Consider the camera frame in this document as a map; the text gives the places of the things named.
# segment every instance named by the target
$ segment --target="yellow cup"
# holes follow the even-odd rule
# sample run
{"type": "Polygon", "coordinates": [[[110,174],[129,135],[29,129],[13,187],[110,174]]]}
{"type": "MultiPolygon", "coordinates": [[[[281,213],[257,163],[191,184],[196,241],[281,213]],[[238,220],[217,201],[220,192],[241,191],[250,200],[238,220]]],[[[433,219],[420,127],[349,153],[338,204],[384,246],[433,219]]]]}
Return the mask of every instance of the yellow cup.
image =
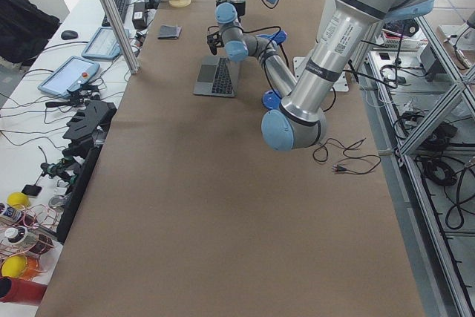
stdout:
{"type": "Polygon", "coordinates": [[[22,192],[14,192],[7,198],[7,203],[13,208],[22,209],[31,205],[28,196],[22,192]]]}

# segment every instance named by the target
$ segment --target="metal shelf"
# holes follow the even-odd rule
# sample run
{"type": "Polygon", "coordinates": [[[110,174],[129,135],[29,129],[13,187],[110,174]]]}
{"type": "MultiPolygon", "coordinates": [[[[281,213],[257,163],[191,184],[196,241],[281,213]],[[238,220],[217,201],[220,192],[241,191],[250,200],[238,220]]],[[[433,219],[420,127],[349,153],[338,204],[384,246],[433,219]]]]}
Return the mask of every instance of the metal shelf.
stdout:
{"type": "MultiPolygon", "coordinates": [[[[387,50],[371,51],[367,57],[373,75],[380,80],[383,80],[380,68],[383,65],[393,64],[395,58],[396,53],[387,50]]],[[[402,60],[402,67],[420,66],[415,53],[401,53],[400,59],[402,60]]],[[[386,86],[378,83],[377,88],[379,101],[384,103],[384,108],[391,122],[397,121],[399,116],[408,108],[415,112],[419,111],[424,115],[424,118],[413,130],[409,131],[405,139],[403,139],[405,135],[398,132],[396,128],[396,133],[399,136],[396,138],[396,143],[401,155],[400,164],[407,169],[410,176],[410,181],[416,192],[425,224],[438,255],[445,280],[450,287],[458,314],[462,317],[468,317],[474,314],[473,305],[475,304],[473,288],[468,287],[473,286],[472,282],[474,280],[472,272],[475,269],[475,258],[468,257],[470,256],[469,251],[472,251],[473,256],[475,250],[475,237],[472,234],[475,232],[475,216],[464,216],[466,222],[463,229],[454,231],[448,228],[445,224],[445,216],[453,204],[447,199],[443,188],[435,183],[427,183],[430,193],[434,196],[427,194],[421,179],[420,168],[415,161],[416,155],[424,153],[420,147],[421,143],[443,121],[452,122],[467,118],[453,123],[458,131],[451,140],[456,143],[474,141],[475,121],[473,118],[475,107],[471,106],[473,94],[463,83],[465,79],[454,68],[453,63],[447,61],[447,59],[441,60],[441,62],[443,62],[447,74],[437,75],[432,82],[428,82],[424,77],[401,73],[406,79],[404,85],[398,86],[397,89],[388,90],[386,86]],[[460,114],[454,109],[460,108],[457,106],[461,101],[468,106],[465,108],[465,117],[454,115],[460,114]],[[457,261],[464,261],[464,269],[460,269],[461,264],[457,261]]],[[[464,148],[461,150],[457,148],[457,150],[452,149],[445,153],[466,163],[475,154],[474,149],[464,148]]],[[[458,165],[451,164],[456,170],[459,169],[458,165]]],[[[455,197],[453,190],[453,188],[448,189],[449,197],[455,197]]],[[[475,192],[475,180],[464,180],[463,192],[463,197],[468,196],[467,192],[475,192]]],[[[470,202],[470,206],[466,208],[475,211],[475,202],[470,202]]],[[[453,219],[455,219],[454,216],[451,216],[449,223],[455,224],[453,219]]]]}

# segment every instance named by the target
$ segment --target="black backpack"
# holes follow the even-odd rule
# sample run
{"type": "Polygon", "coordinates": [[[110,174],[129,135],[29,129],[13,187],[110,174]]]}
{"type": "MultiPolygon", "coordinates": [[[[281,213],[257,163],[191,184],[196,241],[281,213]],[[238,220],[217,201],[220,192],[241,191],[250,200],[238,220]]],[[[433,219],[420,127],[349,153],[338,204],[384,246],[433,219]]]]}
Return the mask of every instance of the black backpack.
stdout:
{"type": "Polygon", "coordinates": [[[58,27],[58,18],[28,0],[0,0],[0,56],[12,63],[31,59],[58,27]]]}

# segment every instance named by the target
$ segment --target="wire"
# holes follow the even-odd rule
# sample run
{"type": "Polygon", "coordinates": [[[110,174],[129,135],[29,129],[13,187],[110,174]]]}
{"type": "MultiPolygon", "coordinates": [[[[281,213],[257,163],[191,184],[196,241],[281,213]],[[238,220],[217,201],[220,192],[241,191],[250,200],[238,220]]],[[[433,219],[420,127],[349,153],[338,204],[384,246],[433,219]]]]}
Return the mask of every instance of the wire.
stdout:
{"type": "Polygon", "coordinates": [[[111,94],[110,96],[106,96],[106,97],[102,98],[102,100],[107,99],[107,98],[114,97],[114,96],[116,96],[117,94],[124,94],[124,93],[125,93],[124,91],[116,92],[116,93],[114,93],[114,94],[111,94]]]}
{"type": "Polygon", "coordinates": [[[361,42],[363,42],[363,43],[365,43],[365,44],[369,44],[369,45],[376,46],[376,47],[378,47],[378,48],[389,48],[389,47],[386,46],[386,45],[379,45],[379,44],[376,44],[375,42],[371,42],[371,41],[361,40],[361,42]]]}
{"type": "MultiPolygon", "coordinates": [[[[68,111],[70,111],[73,107],[70,107],[67,111],[62,111],[61,108],[58,108],[57,110],[58,111],[61,111],[62,113],[67,113],[68,111]]],[[[46,121],[46,115],[48,114],[48,108],[45,108],[45,116],[43,117],[43,123],[46,124],[46,125],[49,125],[49,124],[53,124],[54,122],[58,122],[60,120],[64,120],[64,119],[70,119],[70,118],[73,118],[74,115],[71,115],[71,116],[67,116],[67,117],[61,117],[61,118],[58,118],[58,119],[55,119],[55,120],[51,120],[50,122],[47,122],[46,121]]]]}
{"type": "Polygon", "coordinates": [[[459,40],[465,35],[465,33],[467,31],[469,31],[471,29],[471,27],[467,27],[465,30],[463,30],[463,32],[460,34],[460,36],[457,37],[457,40],[455,40],[455,43],[453,44],[453,49],[456,50],[457,49],[457,44],[459,43],[459,40]]]}
{"type": "Polygon", "coordinates": [[[364,74],[364,73],[361,73],[361,72],[353,72],[352,70],[343,70],[343,72],[348,72],[348,73],[351,73],[353,76],[355,76],[355,79],[358,78],[357,76],[362,76],[362,77],[365,77],[365,78],[368,78],[368,79],[371,79],[373,81],[376,81],[376,82],[379,82],[381,83],[382,85],[385,85],[386,87],[390,88],[390,89],[397,89],[397,87],[394,87],[392,85],[390,85],[389,83],[386,83],[384,81],[381,81],[380,79],[377,79],[373,76],[368,76],[367,74],[364,74]]]}
{"type": "Polygon", "coordinates": [[[53,131],[58,131],[64,128],[67,128],[67,126],[62,126],[61,128],[55,128],[48,131],[15,131],[15,130],[6,130],[6,129],[0,129],[0,131],[5,132],[5,133],[12,133],[12,134],[49,134],[49,133],[52,133],[53,131]]]}
{"type": "Polygon", "coordinates": [[[38,146],[39,150],[43,153],[43,156],[45,157],[45,162],[47,163],[48,162],[48,158],[46,157],[46,153],[45,153],[45,150],[43,150],[43,148],[41,146],[38,146]]]}
{"type": "Polygon", "coordinates": [[[16,104],[16,107],[3,107],[3,108],[1,108],[2,110],[17,109],[17,108],[28,107],[28,106],[33,105],[33,104],[49,102],[49,101],[52,100],[52,99],[62,98],[62,96],[60,96],[60,95],[54,96],[54,97],[41,96],[41,97],[35,99],[34,101],[29,102],[29,103],[25,103],[25,104],[19,104],[19,103],[17,103],[15,100],[13,100],[12,98],[10,98],[10,97],[7,97],[7,98],[10,99],[10,100],[12,100],[12,101],[16,104]]]}
{"type": "Polygon", "coordinates": [[[409,131],[407,131],[407,128],[404,124],[402,124],[402,120],[408,120],[408,119],[411,119],[411,118],[414,118],[414,119],[418,119],[418,118],[423,118],[424,116],[421,115],[421,114],[407,114],[407,115],[401,115],[398,119],[396,119],[393,123],[393,130],[394,130],[394,135],[396,135],[396,137],[400,140],[406,140],[407,139],[407,136],[409,135],[409,131]],[[396,130],[396,125],[399,124],[399,127],[401,128],[402,132],[404,133],[404,135],[406,135],[405,137],[401,137],[397,134],[397,130],[396,130]]]}
{"type": "Polygon", "coordinates": [[[24,143],[18,144],[18,143],[14,143],[12,140],[10,140],[10,139],[7,137],[7,135],[5,135],[5,133],[4,133],[2,130],[0,130],[0,134],[3,135],[3,137],[4,137],[5,139],[7,139],[7,141],[8,141],[10,144],[12,144],[13,146],[23,146],[23,145],[25,145],[25,144],[28,144],[28,143],[34,141],[34,140],[46,139],[46,140],[48,140],[48,141],[54,146],[54,148],[57,148],[57,149],[60,150],[60,151],[61,151],[62,148],[66,148],[66,146],[56,146],[55,143],[53,143],[53,141],[52,141],[49,137],[34,137],[33,139],[29,139],[29,140],[25,141],[24,143]]]}
{"type": "MultiPolygon", "coordinates": [[[[416,162],[416,167],[419,170],[420,177],[422,179],[422,183],[423,183],[424,189],[425,189],[426,194],[428,195],[428,197],[433,197],[433,195],[430,193],[430,190],[428,188],[427,177],[425,176],[424,172],[419,168],[419,165],[417,165],[417,163],[422,163],[422,165],[424,165],[424,161],[420,159],[420,157],[422,157],[422,156],[427,156],[428,160],[433,160],[433,159],[441,160],[442,158],[447,158],[449,160],[456,161],[456,162],[458,162],[462,165],[465,164],[463,161],[461,161],[459,159],[456,159],[455,157],[450,157],[450,156],[442,155],[442,154],[437,155],[437,156],[417,155],[415,157],[414,161],[416,162]]],[[[455,198],[455,200],[449,196],[449,194],[447,192],[447,187],[445,187],[445,186],[443,187],[445,197],[452,203],[452,206],[446,212],[444,221],[445,221],[445,225],[447,226],[447,228],[452,229],[452,230],[458,230],[458,229],[461,229],[464,226],[464,224],[465,224],[465,217],[464,217],[464,214],[463,214],[464,212],[468,213],[469,215],[475,215],[475,212],[472,212],[472,211],[462,207],[463,204],[465,204],[467,202],[470,202],[471,200],[473,200],[475,198],[475,193],[472,194],[471,196],[469,196],[468,198],[465,198],[465,199],[460,198],[463,180],[465,178],[465,174],[467,173],[467,171],[469,171],[471,173],[471,176],[473,178],[475,178],[475,172],[471,168],[465,168],[464,167],[462,170],[460,170],[458,172],[455,172],[455,175],[460,174],[460,177],[458,177],[457,182],[456,182],[456,198],[455,198]],[[456,212],[459,216],[459,222],[458,222],[457,225],[453,225],[450,222],[451,215],[452,215],[453,212],[456,212]]]]}
{"type": "Polygon", "coordinates": [[[287,68],[290,68],[289,57],[287,57],[287,54],[285,53],[284,46],[282,44],[279,44],[279,48],[282,51],[282,55],[284,55],[285,64],[286,64],[287,68]]]}
{"type": "MultiPolygon", "coordinates": [[[[270,30],[270,29],[278,29],[278,31],[276,31],[274,33],[274,36],[269,39],[269,41],[267,42],[266,46],[264,47],[264,49],[259,53],[257,54],[257,58],[259,56],[261,56],[261,54],[267,50],[267,48],[272,44],[272,42],[274,41],[275,37],[279,34],[280,31],[282,31],[282,27],[280,26],[267,26],[267,27],[262,27],[260,29],[256,29],[256,30],[251,30],[251,31],[243,31],[243,33],[257,33],[258,31],[263,31],[263,30],[270,30]]],[[[255,52],[258,50],[258,41],[256,40],[256,46],[255,46],[255,52]]],[[[274,92],[274,94],[276,95],[276,97],[278,99],[282,99],[281,95],[274,89],[274,87],[272,86],[272,83],[270,82],[270,78],[269,78],[269,73],[267,72],[267,64],[266,64],[266,61],[267,59],[265,59],[262,63],[262,66],[263,66],[263,69],[264,69],[264,74],[266,75],[266,79],[267,79],[267,83],[269,83],[269,87],[272,89],[272,91],[274,92]]]]}
{"type": "Polygon", "coordinates": [[[335,91],[335,88],[332,87],[332,91],[333,91],[333,101],[332,101],[332,104],[330,104],[330,106],[327,108],[327,109],[324,109],[323,111],[326,112],[326,111],[329,111],[331,108],[333,108],[333,105],[335,104],[336,102],[336,91],[335,91]]]}
{"type": "Polygon", "coordinates": [[[365,140],[366,140],[366,138],[363,138],[363,139],[355,141],[353,144],[351,144],[349,146],[345,146],[339,140],[337,140],[333,137],[329,137],[327,140],[325,140],[324,143],[319,143],[320,146],[317,147],[313,151],[313,153],[312,153],[313,160],[316,161],[317,163],[320,163],[320,164],[326,163],[328,161],[328,157],[329,157],[329,152],[328,152],[327,145],[332,145],[332,146],[335,146],[336,148],[343,149],[342,154],[345,156],[344,159],[339,160],[336,165],[333,165],[332,170],[335,173],[348,173],[348,174],[355,174],[355,175],[369,174],[376,167],[378,167],[378,165],[381,163],[380,156],[374,155],[374,154],[366,154],[366,155],[361,155],[361,156],[351,156],[347,153],[348,151],[358,150],[365,140]],[[322,151],[322,150],[324,151],[324,157],[319,159],[319,158],[317,158],[316,154],[319,151],[322,151]],[[348,161],[348,160],[363,160],[363,161],[369,162],[369,160],[367,160],[367,158],[369,158],[369,157],[376,158],[377,163],[372,164],[372,166],[366,171],[354,171],[354,170],[351,170],[351,169],[349,169],[349,168],[347,168],[347,167],[340,164],[340,163],[342,163],[344,161],[348,161]]]}
{"type": "Polygon", "coordinates": [[[49,73],[53,73],[53,72],[54,72],[54,71],[52,71],[52,70],[48,70],[47,68],[36,68],[36,69],[34,69],[34,70],[29,70],[29,71],[26,71],[25,73],[23,73],[21,79],[24,79],[27,74],[32,73],[32,72],[37,72],[37,71],[47,71],[47,72],[49,72],[49,73]]]}
{"type": "Polygon", "coordinates": [[[466,117],[466,118],[463,118],[463,119],[457,119],[457,120],[452,120],[451,122],[447,122],[448,124],[452,124],[454,122],[461,122],[463,120],[468,120],[468,119],[473,119],[472,117],[466,117]]]}
{"type": "Polygon", "coordinates": [[[353,67],[353,61],[351,59],[348,60],[348,65],[350,66],[350,73],[355,77],[356,83],[359,83],[358,72],[356,72],[356,69],[353,67]]]}
{"type": "Polygon", "coordinates": [[[60,46],[69,46],[69,45],[78,45],[78,44],[88,44],[89,41],[71,41],[71,42],[64,42],[62,44],[57,44],[57,45],[52,45],[48,46],[47,48],[44,48],[40,53],[38,53],[36,56],[30,57],[29,59],[35,59],[39,55],[41,55],[43,52],[50,50],[52,48],[58,48],[60,46]]]}

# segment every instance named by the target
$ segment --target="brown table surface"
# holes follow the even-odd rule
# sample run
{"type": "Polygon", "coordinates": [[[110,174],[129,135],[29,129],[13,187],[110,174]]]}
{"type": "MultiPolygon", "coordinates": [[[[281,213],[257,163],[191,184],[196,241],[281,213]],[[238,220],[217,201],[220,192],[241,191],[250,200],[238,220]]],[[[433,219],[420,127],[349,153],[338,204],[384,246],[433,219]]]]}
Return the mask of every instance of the brown table surface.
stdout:
{"type": "MultiPolygon", "coordinates": [[[[215,0],[192,1],[160,5],[36,317],[423,316],[381,167],[268,148],[255,59],[236,98],[191,94],[215,24],[215,0]]],[[[281,26],[303,56],[323,3],[248,0],[242,25],[281,26]]],[[[329,137],[376,153],[356,86],[327,114],[329,137]]]]}

